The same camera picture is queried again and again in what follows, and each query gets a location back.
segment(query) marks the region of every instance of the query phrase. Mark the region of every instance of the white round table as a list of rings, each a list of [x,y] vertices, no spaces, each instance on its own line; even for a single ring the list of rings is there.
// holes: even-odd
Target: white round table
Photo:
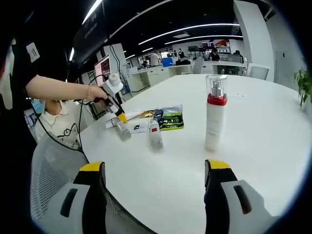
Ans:
[[[205,150],[206,75],[165,80],[123,104],[125,112],[183,105],[185,127],[162,132],[154,153],[147,133],[122,142],[105,129],[107,114],[81,134],[90,162],[104,161],[108,190],[134,217],[159,234],[204,233],[204,163],[231,165],[281,215],[300,187],[309,161],[311,125],[298,93],[254,78],[228,76],[228,105],[219,149]]]

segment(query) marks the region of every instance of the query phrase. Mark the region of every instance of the small bottle with red label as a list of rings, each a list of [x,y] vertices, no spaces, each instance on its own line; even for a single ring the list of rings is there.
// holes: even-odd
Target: small bottle with red label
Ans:
[[[157,120],[152,119],[150,124],[150,141],[153,149],[161,149],[163,147],[162,145],[162,139],[161,139],[161,133],[160,128]]]
[[[214,151],[218,148],[224,125],[225,108],[228,103],[227,76],[208,75],[207,84],[207,125],[206,149]]]

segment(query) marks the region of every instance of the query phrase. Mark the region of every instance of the silver spray nozzle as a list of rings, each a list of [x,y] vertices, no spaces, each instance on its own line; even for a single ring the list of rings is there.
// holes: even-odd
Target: silver spray nozzle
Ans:
[[[223,87],[221,86],[221,81],[220,80],[214,80],[213,85],[211,87],[212,90],[212,95],[213,96],[223,96]]]

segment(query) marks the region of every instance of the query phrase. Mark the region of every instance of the hand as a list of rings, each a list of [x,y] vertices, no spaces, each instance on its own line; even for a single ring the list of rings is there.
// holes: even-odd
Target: hand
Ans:
[[[89,93],[90,101],[93,101],[95,98],[107,99],[107,94],[102,90],[102,88],[97,86],[92,86]]]

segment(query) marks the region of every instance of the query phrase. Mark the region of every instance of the black ceiling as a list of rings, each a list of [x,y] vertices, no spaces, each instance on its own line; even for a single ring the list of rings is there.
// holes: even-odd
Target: black ceiling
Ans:
[[[38,66],[41,75],[65,79],[65,53],[69,55],[73,47],[73,38],[94,2],[95,0],[42,1],[36,8],[27,27],[30,37],[39,47],[39,53],[42,51],[40,55],[44,59]],[[112,34],[126,21],[160,2],[162,0],[103,0],[107,33]],[[263,15],[267,13],[269,6],[266,3],[260,0],[251,2],[259,5]],[[117,32],[108,43],[122,43],[123,48],[127,50],[126,56],[140,55],[146,48],[160,49],[166,47],[164,43],[175,40],[172,37],[174,34],[170,34],[138,45],[159,34],[199,24],[233,22],[233,0],[173,0],[139,16]],[[192,37],[237,33],[239,35],[239,32],[232,31],[231,26],[204,27],[187,32]],[[89,67],[94,65],[94,61],[93,55],[88,62]]]

